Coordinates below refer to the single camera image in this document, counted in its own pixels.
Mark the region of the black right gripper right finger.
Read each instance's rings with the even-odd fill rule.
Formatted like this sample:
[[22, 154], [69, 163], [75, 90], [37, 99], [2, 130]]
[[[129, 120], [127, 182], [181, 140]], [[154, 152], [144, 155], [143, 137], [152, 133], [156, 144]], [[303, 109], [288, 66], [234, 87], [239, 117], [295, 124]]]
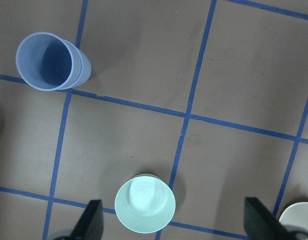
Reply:
[[256, 197], [244, 199], [244, 229], [250, 240], [290, 240], [289, 232]]

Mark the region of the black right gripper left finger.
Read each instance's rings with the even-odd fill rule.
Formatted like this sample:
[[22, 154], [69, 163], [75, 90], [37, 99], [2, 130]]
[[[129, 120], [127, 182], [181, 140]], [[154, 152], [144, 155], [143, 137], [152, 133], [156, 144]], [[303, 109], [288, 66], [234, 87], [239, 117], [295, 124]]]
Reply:
[[70, 240], [100, 240], [104, 230], [103, 208], [100, 199], [89, 201], [71, 232]]

